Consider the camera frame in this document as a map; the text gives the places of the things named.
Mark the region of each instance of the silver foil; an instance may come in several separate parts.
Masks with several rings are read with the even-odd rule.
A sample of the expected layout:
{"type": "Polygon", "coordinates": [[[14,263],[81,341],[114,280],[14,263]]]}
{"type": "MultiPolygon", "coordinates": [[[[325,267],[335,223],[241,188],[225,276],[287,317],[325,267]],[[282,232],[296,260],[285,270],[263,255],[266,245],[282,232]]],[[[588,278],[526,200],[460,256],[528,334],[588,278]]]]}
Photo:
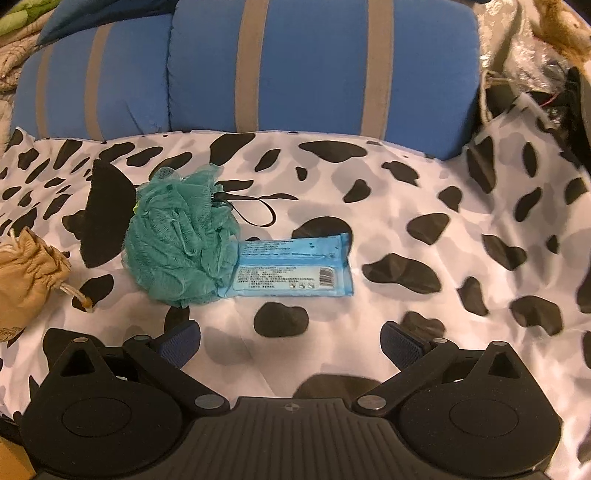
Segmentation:
{"type": "Polygon", "coordinates": [[[550,45],[534,36],[531,21],[519,0],[475,4],[483,69],[503,73],[521,92],[563,90],[572,65],[550,45]]]}

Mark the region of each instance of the gray stripe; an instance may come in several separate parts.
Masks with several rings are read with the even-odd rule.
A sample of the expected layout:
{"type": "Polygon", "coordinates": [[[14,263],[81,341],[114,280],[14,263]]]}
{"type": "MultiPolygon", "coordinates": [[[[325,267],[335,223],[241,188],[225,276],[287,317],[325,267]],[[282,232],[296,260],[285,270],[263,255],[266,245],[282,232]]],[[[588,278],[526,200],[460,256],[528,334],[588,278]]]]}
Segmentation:
{"type": "Polygon", "coordinates": [[[262,41],[269,0],[246,0],[238,35],[234,118],[237,132],[258,130],[262,41]]]}
{"type": "Polygon", "coordinates": [[[384,138],[394,63],[394,0],[368,0],[368,58],[361,135],[384,138]]]}
{"type": "Polygon", "coordinates": [[[39,62],[39,69],[37,70],[37,85],[35,86],[35,117],[37,120],[37,132],[39,138],[49,137],[49,130],[47,129],[47,112],[45,109],[45,92],[53,45],[55,44],[52,43],[43,49],[41,61],[39,62]]]}
{"type": "Polygon", "coordinates": [[[100,131],[99,118],[96,113],[96,103],[99,97],[100,65],[103,60],[105,44],[113,24],[107,24],[96,30],[95,38],[90,48],[88,66],[86,68],[86,84],[84,90],[84,119],[86,131],[92,140],[104,140],[100,131]]]}

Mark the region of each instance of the cardboard box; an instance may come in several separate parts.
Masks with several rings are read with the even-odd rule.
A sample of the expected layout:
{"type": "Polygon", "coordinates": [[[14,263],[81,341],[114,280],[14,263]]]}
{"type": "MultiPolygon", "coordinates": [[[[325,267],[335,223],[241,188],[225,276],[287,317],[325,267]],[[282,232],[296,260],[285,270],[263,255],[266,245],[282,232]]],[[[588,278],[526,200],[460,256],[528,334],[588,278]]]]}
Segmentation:
{"type": "Polygon", "coordinates": [[[30,480],[34,476],[25,450],[0,438],[0,480],[30,480]]]}

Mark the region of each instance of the drawstring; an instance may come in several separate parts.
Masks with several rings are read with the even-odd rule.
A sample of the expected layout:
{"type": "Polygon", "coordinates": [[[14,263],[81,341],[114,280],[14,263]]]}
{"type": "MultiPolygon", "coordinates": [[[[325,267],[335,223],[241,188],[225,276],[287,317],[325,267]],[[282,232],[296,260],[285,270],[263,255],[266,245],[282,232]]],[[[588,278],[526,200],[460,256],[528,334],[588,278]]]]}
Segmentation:
{"type": "MultiPolygon", "coordinates": [[[[3,243],[0,244],[0,252],[10,252],[14,254],[20,254],[21,250],[18,246],[17,236],[14,233],[14,228],[11,228],[8,232],[8,238],[10,243],[3,243]]],[[[84,295],[80,290],[77,288],[72,287],[70,284],[62,282],[59,286],[55,285],[54,288],[59,288],[61,291],[66,292],[68,295],[72,295],[80,300],[82,307],[88,312],[92,312],[92,300],[84,295]]]]}
{"type": "Polygon", "coordinates": [[[214,193],[212,195],[212,202],[222,202],[222,203],[225,203],[232,210],[234,210],[242,220],[244,220],[246,223],[248,223],[249,225],[252,225],[252,226],[268,227],[268,226],[274,225],[275,222],[277,221],[277,215],[275,214],[275,210],[273,210],[273,208],[271,207],[271,205],[269,205],[267,202],[265,202],[264,200],[261,200],[260,198],[257,198],[257,197],[249,197],[249,196],[246,196],[246,195],[234,195],[232,193],[226,193],[226,192],[217,192],[217,193],[214,193]],[[267,209],[271,212],[271,221],[269,223],[266,223],[265,225],[257,225],[255,223],[249,222],[248,220],[246,220],[242,216],[242,214],[238,211],[238,209],[236,207],[234,207],[234,205],[230,202],[230,200],[234,200],[234,201],[238,201],[238,200],[258,200],[265,207],[267,207],[267,209]]]}
{"type": "Polygon", "coordinates": [[[62,282],[60,285],[60,290],[66,292],[68,295],[72,295],[80,300],[82,307],[86,310],[86,313],[92,313],[92,300],[84,295],[80,290],[77,288],[72,287],[72,285],[62,282]]]}

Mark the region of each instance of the barcode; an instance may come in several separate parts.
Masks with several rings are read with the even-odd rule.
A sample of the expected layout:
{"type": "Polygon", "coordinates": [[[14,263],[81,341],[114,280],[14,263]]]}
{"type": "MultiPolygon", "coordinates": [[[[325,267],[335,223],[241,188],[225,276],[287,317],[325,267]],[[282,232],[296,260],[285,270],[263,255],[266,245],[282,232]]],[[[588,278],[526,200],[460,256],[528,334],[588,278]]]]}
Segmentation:
{"type": "Polygon", "coordinates": [[[335,272],[330,268],[320,269],[320,286],[321,287],[334,287],[335,286],[335,272]]]}

